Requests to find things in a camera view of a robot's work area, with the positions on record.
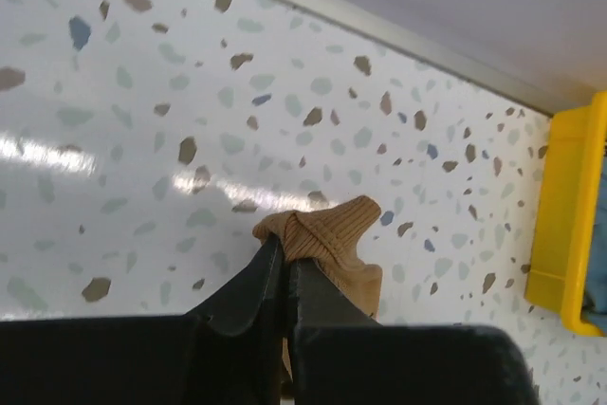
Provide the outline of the tan tank top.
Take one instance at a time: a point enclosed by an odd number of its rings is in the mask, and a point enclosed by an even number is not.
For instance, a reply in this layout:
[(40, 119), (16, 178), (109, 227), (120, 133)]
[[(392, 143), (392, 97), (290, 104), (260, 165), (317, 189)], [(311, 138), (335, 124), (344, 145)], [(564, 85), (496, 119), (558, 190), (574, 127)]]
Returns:
[(374, 319), (383, 271), (379, 265), (359, 258), (358, 243), (380, 214), (378, 203), (361, 195), (330, 209), (268, 215), (254, 226), (252, 235), (261, 243), (276, 235), (288, 263), (313, 260), (356, 308)]

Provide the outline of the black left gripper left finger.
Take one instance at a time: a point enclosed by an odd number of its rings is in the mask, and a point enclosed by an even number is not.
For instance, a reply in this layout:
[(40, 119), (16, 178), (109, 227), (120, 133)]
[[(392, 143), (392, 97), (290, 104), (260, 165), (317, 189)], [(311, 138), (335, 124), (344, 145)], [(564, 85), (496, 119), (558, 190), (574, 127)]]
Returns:
[(272, 235), (189, 314), (198, 318), (184, 404), (278, 404), (284, 253)]

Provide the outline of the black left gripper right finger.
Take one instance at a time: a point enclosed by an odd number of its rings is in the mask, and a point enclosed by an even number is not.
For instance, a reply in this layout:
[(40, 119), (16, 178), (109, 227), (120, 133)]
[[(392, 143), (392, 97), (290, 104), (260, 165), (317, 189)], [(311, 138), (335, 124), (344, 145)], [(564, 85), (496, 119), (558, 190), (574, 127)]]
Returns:
[(365, 349), (380, 324), (312, 260), (289, 268), (288, 353), (297, 404), (360, 404), (370, 394)]

